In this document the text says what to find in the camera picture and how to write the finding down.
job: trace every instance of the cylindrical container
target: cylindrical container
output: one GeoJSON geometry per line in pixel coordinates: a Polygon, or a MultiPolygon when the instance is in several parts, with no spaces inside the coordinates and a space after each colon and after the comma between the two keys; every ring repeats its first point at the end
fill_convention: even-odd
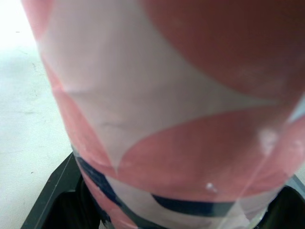
{"type": "Polygon", "coordinates": [[[304,0],[23,0],[109,229],[244,229],[305,158],[304,0]]]}

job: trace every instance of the plastic packaging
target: plastic packaging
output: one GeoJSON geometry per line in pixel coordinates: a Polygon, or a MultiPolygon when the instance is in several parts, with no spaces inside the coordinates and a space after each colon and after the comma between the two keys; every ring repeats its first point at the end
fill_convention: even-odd
{"type": "Polygon", "coordinates": [[[305,158],[305,1],[23,0],[108,229],[245,229],[305,158]]]}

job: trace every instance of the black holder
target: black holder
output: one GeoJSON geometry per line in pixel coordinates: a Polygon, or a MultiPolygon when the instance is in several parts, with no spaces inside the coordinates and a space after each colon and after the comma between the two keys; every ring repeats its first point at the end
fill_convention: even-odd
{"type": "MultiPolygon", "coordinates": [[[[296,176],[256,229],[305,229],[305,187],[296,176]]],[[[98,229],[100,217],[73,154],[52,173],[21,229],[98,229]]]]}

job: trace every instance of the white floor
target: white floor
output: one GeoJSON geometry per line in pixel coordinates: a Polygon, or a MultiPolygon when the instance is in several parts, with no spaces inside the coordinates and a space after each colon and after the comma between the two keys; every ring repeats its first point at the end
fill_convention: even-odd
{"type": "Polygon", "coordinates": [[[0,0],[0,29],[0,228],[19,229],[71,148],[19,0],[0,0]]]}

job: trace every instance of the navy blue stripe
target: navy blue stripe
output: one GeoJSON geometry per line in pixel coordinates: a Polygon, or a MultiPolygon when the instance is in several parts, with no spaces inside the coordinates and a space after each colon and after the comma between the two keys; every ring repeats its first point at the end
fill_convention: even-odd
{"type": "Polygon", "coordinates": [[[195,202],[163,198],[153,195],[153,198],[164,208],[192,216],[224,217],[234,202],[211,203],[195,202]]]}
{"type": "Polygon", "coordinates": [[[105,194],[105,196],[115,203],[140,229],[167,229],[153,222],[150,222],[136,215],[130,208],[116,195],[113,188],[110,186],[104,174],[98,172],[91,167],[81,157],[76,157],[84,172],[90,177],[97,187],[105,194]]]}

